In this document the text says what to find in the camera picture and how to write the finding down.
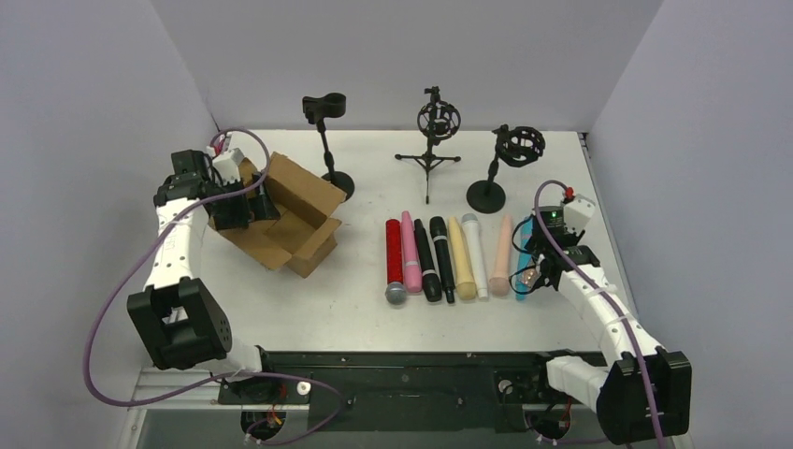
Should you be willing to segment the white microphone grey head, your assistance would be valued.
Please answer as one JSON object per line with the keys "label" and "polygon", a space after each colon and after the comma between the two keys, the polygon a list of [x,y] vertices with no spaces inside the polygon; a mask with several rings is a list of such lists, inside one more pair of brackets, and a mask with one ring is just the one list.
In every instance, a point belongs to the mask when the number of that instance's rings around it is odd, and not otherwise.
{"label": "white microphone grey head", "polygon": [[476,296],[478,299],[488,299],[489,289],[480,221],[474,213],[466,213],[462,216],[462,227],[468,247],[472,276],[477,290]]}

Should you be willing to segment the clip mic stand round base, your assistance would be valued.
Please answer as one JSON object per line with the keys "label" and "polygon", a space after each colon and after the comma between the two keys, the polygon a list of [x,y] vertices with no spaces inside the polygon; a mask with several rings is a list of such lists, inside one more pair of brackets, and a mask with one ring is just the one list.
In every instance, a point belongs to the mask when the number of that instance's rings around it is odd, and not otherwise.
{"label": "clip mic stand round base", "polygon": [[335,158],[330,150],[326,135],[325,120],[338,119],[345,115],[347,96],[338,92],[319,97],[306,95],[301,99],[301,106],[307,122],[315,127],[322,141],[324,166],[326,168],[322,179],[340,189],[345,194],[343,202],[346,202],[353,196],[355,184],[349,174],[336,169]]}

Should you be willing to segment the red glitter microphone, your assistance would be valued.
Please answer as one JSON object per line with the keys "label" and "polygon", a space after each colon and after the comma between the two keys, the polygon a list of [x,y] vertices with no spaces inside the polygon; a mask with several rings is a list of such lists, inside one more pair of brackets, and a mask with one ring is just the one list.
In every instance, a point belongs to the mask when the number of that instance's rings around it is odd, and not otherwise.
{"label": "red glitter microphone", "polygon": [[385,298],[394,306],[401,306],[407,300],[404,285],[403,258],[400,221],[388,219],[385,222],[386,241],[386,278]]}

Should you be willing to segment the silver glitter microphone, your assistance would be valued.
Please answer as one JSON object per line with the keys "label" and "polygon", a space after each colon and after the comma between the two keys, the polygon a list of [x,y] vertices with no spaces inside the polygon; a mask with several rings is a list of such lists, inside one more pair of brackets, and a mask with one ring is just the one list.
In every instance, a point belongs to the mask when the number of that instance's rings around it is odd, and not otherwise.
{"label": "silver glitter microphone", "polygon": [[540,274],[535,267],[527,267],[520,273],[519,283],[522,285],[522,295],[528,295],[533,290],[539,276]]}

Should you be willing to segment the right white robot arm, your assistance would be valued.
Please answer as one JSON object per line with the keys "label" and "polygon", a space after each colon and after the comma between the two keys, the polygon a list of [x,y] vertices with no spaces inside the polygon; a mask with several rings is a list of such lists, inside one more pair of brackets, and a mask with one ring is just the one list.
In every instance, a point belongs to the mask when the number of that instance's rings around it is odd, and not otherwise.
{"label": "right white robot arm", "polygon": [[613,444],[686,434],[689,359],[680,351],[668,351],[632,315],[599,259],[581,244],[584,231],[567,226],[570,209],[543,206],[532,218],[526,249],[540,270],[532,287],[552,287],[571,304],[598,343],[605,364],[597,367],[579,355],[554,355],[545,365],[548,385],[592,410]]}

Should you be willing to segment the peach pink microphone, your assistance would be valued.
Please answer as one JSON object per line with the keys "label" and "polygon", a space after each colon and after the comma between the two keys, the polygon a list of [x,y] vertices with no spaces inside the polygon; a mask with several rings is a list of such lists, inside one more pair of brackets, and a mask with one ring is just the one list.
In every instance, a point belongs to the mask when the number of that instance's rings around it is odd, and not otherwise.
{"label": "peach pink microphone", "polygon": [[509,268],[511,262],[512,231],[512,216],[510,214],[505,214],[500,224],[496,258],[489,279],[489,288],[494,297],[505,297],[511,291]]}

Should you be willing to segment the brown cardboard box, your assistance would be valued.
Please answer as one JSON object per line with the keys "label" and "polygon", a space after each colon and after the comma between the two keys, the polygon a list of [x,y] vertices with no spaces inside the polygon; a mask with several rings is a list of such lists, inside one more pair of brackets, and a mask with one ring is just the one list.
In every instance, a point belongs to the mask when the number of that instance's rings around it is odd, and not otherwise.
{"label": "brown cardboard box", "polygon": [[341,220],[332,214],[346,194],[277,152],[270,156],[264,187],[278,219],[222,230],[212,218],[209,226],[264,267],[286,266],[307,278],[337,246],[334,233]]}

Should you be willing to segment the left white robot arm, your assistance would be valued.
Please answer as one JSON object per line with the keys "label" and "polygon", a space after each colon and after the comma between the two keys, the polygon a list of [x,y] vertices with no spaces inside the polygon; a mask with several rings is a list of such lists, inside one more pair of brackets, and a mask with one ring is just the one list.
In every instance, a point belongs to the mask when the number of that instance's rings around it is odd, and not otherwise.
{"label": "left white robot arm", "polygon": [[141,292],[126,308],[158,369],[214,373],[265,370],[262,348],[234,337],[221,305],[200,278],[206,231],[244,231],[280,214],[263,178],[239,149],[215,157],[185,150],[153,197],[160,244]]}

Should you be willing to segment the teal microphone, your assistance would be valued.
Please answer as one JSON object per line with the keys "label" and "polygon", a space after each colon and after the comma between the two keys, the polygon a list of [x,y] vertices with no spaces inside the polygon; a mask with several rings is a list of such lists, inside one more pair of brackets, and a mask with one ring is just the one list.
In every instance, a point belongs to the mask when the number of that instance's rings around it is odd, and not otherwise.
{"label": "teal microphone", "polygon": [[520,236],[520,244],[513,244],[514,249],[518,252],[517,269],[512,274],[512,290],[515,294],[515,299],[523,301],[528,295],[532,282],[528,281],[526,277],[530,277],[529,269],[532,267],[532,255],[526,249],[533,231],[534,216],[527,216],[514,230],[513,235]]}

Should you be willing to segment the cream white microphone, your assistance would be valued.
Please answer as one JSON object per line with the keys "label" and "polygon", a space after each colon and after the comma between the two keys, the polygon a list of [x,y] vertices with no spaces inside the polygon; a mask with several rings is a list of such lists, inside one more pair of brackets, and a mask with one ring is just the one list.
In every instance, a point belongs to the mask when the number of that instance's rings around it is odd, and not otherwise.
{"label": "cream white microphone", "polygon": [[473,280],[469,254],[460,223],[454,216],[448,219],[449,241],[452,248],[455,270],[455,287],[461,300],[468,301],[477,297],[477,287]]}

